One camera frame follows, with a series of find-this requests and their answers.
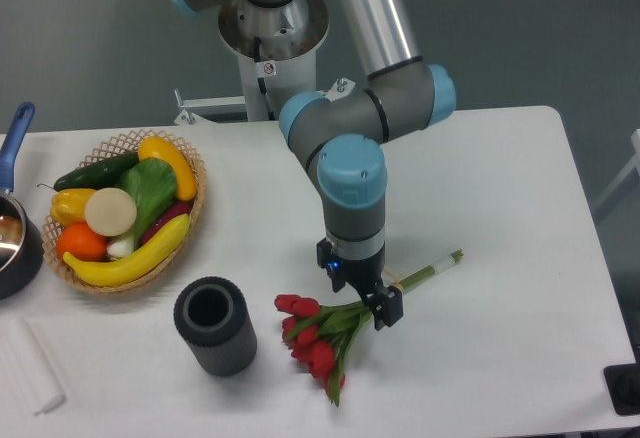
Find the black container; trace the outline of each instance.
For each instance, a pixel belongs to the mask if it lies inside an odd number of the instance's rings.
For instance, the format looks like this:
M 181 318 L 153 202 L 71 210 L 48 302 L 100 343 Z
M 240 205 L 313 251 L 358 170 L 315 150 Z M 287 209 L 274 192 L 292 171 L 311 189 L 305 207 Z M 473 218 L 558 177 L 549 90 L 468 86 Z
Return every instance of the black container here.
M 0 299 L 25 287 L 42 266 L 42 239 L 23 206 L 11 196 L 15 160 L 35 113 L 22 103 L 0 149 Z
M 235 375 L 256 355 L 247 304 L 229 280 L 210 276 L 191 283 L 180 293 L 173 319 L 200 366 L 212 375 Z

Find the ribbed black cylinder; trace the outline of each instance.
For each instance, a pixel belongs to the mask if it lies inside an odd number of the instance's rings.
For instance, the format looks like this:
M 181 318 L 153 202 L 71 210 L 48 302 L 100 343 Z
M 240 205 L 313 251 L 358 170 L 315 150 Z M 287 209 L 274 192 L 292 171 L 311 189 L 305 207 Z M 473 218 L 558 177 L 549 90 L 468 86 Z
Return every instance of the ribbed black cylinder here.
M 209 276 L 191 283 L 178 296 L 173 319 L 200 366 L 212 375 L 235 375 L 256 355 L 247 304 L 229 280 Z

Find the green leaf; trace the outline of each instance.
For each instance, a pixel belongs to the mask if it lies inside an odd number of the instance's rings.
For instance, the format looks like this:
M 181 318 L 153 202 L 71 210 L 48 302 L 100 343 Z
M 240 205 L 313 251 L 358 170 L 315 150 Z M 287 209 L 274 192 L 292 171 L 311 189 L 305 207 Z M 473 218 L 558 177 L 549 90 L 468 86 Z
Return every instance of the green leaf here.
M 329 395 L 329 400 L 336 405 L 336 407 L 340 406 L 340 381 L 343 375 L 343 370 L 338 366 L 335 366 L 333 370 L 331 370 L 331 374 L 329 374 L 327 395 Z
M 358 325 L 358 310 L 337 311 L 331 314 L 318 329 L 318 335 L 340 333 Z
M 364 305 L 361 301 L 354 301 L 353 303 L 347 303 L 346 305 L 323 305 L 322 308 L 329 311 L 345 311 L 355 309 L 363 311 L 367 309 L 367 306 Z
M 341 367 L 344 367 L 345 365 L 347 355 L 349 354 L 349 351 L 351 350 L 353 343 L 356 341 L 356 336 L 358 336 L 358 333 L 360 333 L 360 330 L 362 330 L 364 325 L 367 324 L 371 316 L 372 315 L 369 310 L 367 310 L 367 313 L 362 313 L 360 315 L 360 319 L 358 321 L 357 326 L 351 333 L 351 336 L 349 336 L 348 339 L 342 343 L 342 348 L 340 349 L 340 354 L 338 356 L 338 365 L 340 365 Z
M 322 339 L 324 341 L 326 341 L 327 343 L 329 343 L 331 348 L 333 348 L 334 350 L 337 350 L 337 349 L 340 348 L 342 340 L 344 339 L 344 333 L 335 333 L 335 334 L 323 335 Z
M 311 318 L 307 318 L 306 320 L 302 320 L 296 326 L 291 328 L 291 331 L 284 338 L 285 343 L 289 343 L 298 336 L 302 330 L 309 328 L 311 325 L 321 325 L 329 315 L 331 315 L 331 311 L 325 310 L 324 307 L 322 307 L 320 309 L 320 313 L 312 316 Z
M 147 228 L 175 201 L 177 183 L 173 168 L 157 158 L 142 160 L 118 180 L 116 187 L 126 191 L 136 202 L 138 216 L 132 227 L 136 246 Z

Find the yellow banana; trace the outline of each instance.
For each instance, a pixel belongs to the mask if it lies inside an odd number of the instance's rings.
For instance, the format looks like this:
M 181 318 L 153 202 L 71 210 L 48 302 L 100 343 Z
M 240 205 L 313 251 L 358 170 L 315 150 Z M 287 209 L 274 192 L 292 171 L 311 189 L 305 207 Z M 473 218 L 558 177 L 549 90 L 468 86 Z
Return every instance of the yellow banana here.
M 68 251 L 62 259 L 90 285 L 124 285 L 150 272 L 169 256 L 187 235 L 190 224 L 189 215 L 176 216 L 132 254 L 109 263 L 82 261 Z

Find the woven fruit basket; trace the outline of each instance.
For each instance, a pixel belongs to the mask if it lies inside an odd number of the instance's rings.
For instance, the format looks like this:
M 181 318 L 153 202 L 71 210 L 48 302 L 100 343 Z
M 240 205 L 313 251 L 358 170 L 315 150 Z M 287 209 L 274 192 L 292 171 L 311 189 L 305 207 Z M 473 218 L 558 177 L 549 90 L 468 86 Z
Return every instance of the woven fruit basket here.
M 196 183 L 197 192 L 191 209 L 191 225 L 187 235 L 178 245 L 178 247 L 160 264 L 158 264 L 153 270 L 146 275 L 138 278 L 135 281 L 118 286 L 94 286 L 82 281 L 78 275 L 71 269 L 57 254 L 56 244 L 58 237 L 64 229 L 60 223 L 56 222 L 50 215 L 46 217 L 45 224 L 42 229 L 42 246 L 44 249 L 44 260 L 51 267 L 57 277 L 71 285 L 72 287 L 85 291 L 87 293 L 94 294 L 115 294 L 131 291 L 141 286 L 149 284 L 163 273 L 171 262 L 175 259 L 178 253 L 182 250 L 185 243 L 189 241 L 193 234 L 193 229 L 198 223 L 200 218 L 202 207 L 204 205 L 205 191 L 207 185 L 207 173 L 204 166 L 204 162 L 200 158 L 198 151 L 191 146 L 184 138 L 178 138 L 172 134 L 165 133 L 164 131 L 155 132 L 149 130 L 134 130 L 128 134 L 120 134 L 113 136 L 109 141 L 103 141 L 97 148 L 94 148 L 90 155 L 87 155 L 85 159 L 80 162 L 77 168 L 90 165 L 92 163 L 101 161 L 112 156 L 121 155 L 123 153 L 136 151 L 139 144 L 149 136 L 159 136 L 165 140 L 173 143 L 183 154 L 187 163 L 193 171 Z

